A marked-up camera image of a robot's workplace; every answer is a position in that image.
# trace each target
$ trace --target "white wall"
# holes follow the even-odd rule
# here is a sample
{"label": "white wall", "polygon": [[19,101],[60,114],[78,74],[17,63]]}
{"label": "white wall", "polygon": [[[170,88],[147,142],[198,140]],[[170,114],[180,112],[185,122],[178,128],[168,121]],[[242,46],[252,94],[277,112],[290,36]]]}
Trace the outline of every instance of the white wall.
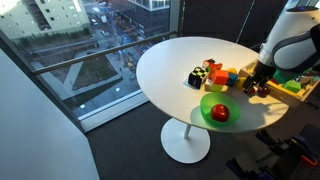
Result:
{"label": "white wall", "polygon": [[0,179],[99,179],[87,138],[0,49]]}

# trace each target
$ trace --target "toy block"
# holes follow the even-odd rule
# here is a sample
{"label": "toy block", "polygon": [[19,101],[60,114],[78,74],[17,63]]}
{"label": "toy block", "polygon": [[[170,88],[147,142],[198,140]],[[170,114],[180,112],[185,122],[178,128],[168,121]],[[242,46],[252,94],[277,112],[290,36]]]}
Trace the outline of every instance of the toy block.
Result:
{"label": "toy block", "polygon": [[226,82],[226,85],[228,87],[234,87],[234,85],[236,85],[236,83],[238,81],[239,76],[237,74],[233,74],[233,73],[230,73],[230,72],[228,72],[228,76],[229,76],[229,78],[228,78],[228,80]]}
{"label": "toy block", "polygon": [[238,74],[236,68],[228,68],[226,71],[228,71],[229,73]]}
{"label": "toy block", "polygon": [[297,74],[290,74],[276,70],[276,72],[273,75],[273,78],[276,79],[280,84],[284,84],[285,82],[294,79],[296,76]]}
{"label": "toy block", "polygon": [[208,59],[203,61],[202,68],[208,71],[208,78],[211,78],[212,74],[216,69],[220,70],[222,68],[222,64],[215,64],[215,60]]}
{"label": "toy block", "polygon": [[204,60],[202,63],[202,68],[206,69],[209,66],[209,64],[214,64],[214,63],[216,63],[216,61],[213,59]]}
{"label": "toy block", "polygon": [[221,92],[223,85],[213,84],[213,82],[208,79],[204,84],[204,90],[209,92]]}
{"label": "toy block", "polygon": [[211,80],[214,84],[225,85],[229,79],[228,72],[225,70],[216,69],[211,76]]}
{"label": "toy block", "polygon": [[237,87],[238,87],[239,89],[241,89],[241,90],[243,89],[242,85],[243,85],[244,81],[246,81],[246,78],[245,78],[245,77],[240,77],[240,78],[238,79],[238,81],[236,82]]}
{"label": "toy block", "polygon": [[201,84],[204,83],[207,79],[208,72],[203,70],[200,67],[194,68],[194,70],[189,74],[188,83],[197,88],[200,89]]}
{"label": "toy block", "polygon": [[294,93],[297,93],[301,90],[301,84],[292,80],[285,82],[282,87]]}

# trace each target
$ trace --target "white robot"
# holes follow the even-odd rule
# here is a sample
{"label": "white robot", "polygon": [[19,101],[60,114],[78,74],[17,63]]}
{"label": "white robot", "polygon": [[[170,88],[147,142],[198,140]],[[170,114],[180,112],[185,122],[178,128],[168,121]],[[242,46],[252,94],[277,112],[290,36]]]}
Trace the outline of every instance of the white robot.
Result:
{"label": "white robot", "polygon": [[320,12],[314,6],[301,6],[282,12],[267,42],[262,45],[253,76],[243,84],[249,93],[263,86],[278,70],[295,77],[320,63]]}

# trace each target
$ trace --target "window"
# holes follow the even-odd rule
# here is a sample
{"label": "window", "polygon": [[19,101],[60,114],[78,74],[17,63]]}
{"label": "window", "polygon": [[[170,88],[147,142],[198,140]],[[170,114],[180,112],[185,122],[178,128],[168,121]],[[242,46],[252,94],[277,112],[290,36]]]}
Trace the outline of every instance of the window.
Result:
{"label": "window", "polygon": [[[46,73],[37,71],[101,51],[108,52],[113,48],[152,38],[155,34],[167,33],[170,9],[161,9],[159,12],[163,12],[163,16],[154,17],[153,14],[159,12],[146,10],[127,0],[117,0],[112,1],[110,7],[98,6],[94,11],[92,6],[83,6],[81,12],[75,13],[75,5],[70,5],[72,1],[82,4],[81,0],[63,3],[28,1],[30,6],[27,3],[22,4],[25,7],[19,6],[31,13],[26,16],[26,24],[19,18],[19,14],[15,14],[17,11],[8,10],[12,18],[6,20],[3,14],[1,17],[5,23],[0,23],[0,28],[8,39],[18,42],[17,47],[25,55],[25,63],[34,68],[35,76],[46,81],[48,88],[56,93],[66,111],[77,121],[87,124],[97,114],[110,108],[123,106],[125,111],[128,99],[139,96],[138,103],[142,102],[136,66],[141,55],[161,42],[162,37],[126,49],[120,48],[121,50],[95,56],[87,61],[48,70]],[[151,4],[152,0],[141,0],[141,3]],[[60,12],[58,16],[52,14],[52,17],[45,15],[55,13],[50,12],[54,9],[55,12],[63,13]],[[12,22],[19,26],[9,30]]]}

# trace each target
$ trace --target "table pedestal base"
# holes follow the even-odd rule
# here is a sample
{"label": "table pedestal base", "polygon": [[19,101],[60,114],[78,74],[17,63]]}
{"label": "table pedestal base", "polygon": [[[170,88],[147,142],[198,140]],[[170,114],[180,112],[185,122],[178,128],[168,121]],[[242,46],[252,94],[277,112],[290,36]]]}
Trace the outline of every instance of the table pedestal base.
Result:
{"label": "table pedestal base", "polygon": [[203,159],[210,148],[209,133],[174,118],[162,128],[161,143],[167,154],[181,163],[195,163]]}

